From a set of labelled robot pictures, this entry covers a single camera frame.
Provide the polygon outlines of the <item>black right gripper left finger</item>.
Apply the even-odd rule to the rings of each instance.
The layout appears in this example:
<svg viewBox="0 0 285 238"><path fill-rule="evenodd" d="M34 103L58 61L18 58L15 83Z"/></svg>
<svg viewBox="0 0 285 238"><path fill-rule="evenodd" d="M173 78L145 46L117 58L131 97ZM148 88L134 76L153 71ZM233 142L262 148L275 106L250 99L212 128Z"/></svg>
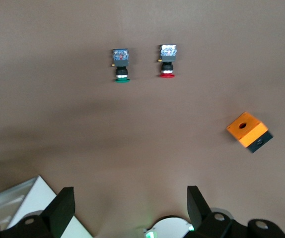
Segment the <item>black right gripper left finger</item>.
<svg viewBox="0 0 285 238"><path fill-rule="evenodd" d="M0 238L60 238L74 214L74 188L64 187L40 215L28 216L0 230Z"/></svg>

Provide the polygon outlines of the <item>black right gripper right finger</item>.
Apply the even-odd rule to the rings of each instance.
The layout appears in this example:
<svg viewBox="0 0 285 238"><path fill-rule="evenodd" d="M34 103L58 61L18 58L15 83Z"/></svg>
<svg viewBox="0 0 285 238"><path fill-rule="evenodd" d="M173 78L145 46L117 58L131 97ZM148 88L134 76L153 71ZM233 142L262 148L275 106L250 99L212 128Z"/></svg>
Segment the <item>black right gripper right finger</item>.
<svg viewBox="0 0 285 238"><path fill-rule="evenodd" d="M223 212L213 212L197 186L187 187L187 210L194 227L188 238L285 238L271 221L252 219L244 226Z"/></svg>

